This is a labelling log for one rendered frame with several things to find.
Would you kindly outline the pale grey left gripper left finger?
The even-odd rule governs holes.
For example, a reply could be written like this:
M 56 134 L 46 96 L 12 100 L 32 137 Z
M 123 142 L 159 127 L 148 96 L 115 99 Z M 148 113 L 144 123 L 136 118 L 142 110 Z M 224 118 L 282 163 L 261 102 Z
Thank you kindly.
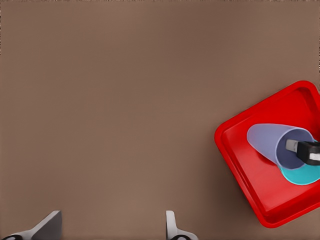
M 62 211 L 54 210 L 33 228 L 16 232 L 1 240 L 61 240 Z

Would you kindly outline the teal bowl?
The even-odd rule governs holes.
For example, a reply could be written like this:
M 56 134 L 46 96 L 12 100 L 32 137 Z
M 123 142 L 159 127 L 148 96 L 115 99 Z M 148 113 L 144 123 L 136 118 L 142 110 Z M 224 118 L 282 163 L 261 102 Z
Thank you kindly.
M 286 149 L 287 152 L 293 153 L 302 166 L 295 169 L 279 167 L 280 172 L 286 180 L 295 185 L 309 185 L 320 180 L 320 165 L 308 165 L 297 157 L 297 152 L 292 152 Z

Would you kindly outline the red square tray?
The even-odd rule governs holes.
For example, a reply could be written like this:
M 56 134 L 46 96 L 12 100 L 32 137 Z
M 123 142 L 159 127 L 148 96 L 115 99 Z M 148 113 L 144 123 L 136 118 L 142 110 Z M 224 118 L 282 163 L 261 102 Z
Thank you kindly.
M 301 127 L 320 141 L 320 93 L 306 80 L 297 81 L 223 122 L 214 141 L 259 222 L 277 228 L 320 208 L 320 180 L 290 183 L 280 169 L 247 141 L 255 124 Z

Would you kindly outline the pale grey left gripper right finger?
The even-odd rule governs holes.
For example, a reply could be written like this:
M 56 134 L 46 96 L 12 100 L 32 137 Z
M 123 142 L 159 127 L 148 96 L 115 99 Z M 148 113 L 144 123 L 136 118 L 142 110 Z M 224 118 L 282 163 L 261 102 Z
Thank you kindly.
M 177 227 L 175 213 L 167 210 L 166 214 L 166 240 L 198 240 L 191 232 L 181 230 Z

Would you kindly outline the lavender plastic cup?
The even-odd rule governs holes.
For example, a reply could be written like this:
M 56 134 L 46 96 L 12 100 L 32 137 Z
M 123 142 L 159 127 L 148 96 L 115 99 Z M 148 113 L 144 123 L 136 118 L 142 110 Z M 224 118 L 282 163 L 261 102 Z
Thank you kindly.
M 305 163 L 297 153 L 286 149 L 287 140 L 312 142 L 312 134 L 301 127 L 275 123 L 258 123 L 247 131 L 247 141 L 261 155 L 279 167 L 294 170 Z

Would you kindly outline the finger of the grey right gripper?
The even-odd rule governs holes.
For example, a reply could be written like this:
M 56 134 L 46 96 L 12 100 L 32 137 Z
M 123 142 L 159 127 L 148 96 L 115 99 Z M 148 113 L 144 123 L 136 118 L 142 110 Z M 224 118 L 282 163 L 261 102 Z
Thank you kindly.
M 285 148 L 286 148 L 288 151 L 297 152 L 297 151 L 298 151 L 298 143 L 299 143 L 298 140 L 287 139 L 287 140 L 286 140 L 286 143 L 285 143 Z

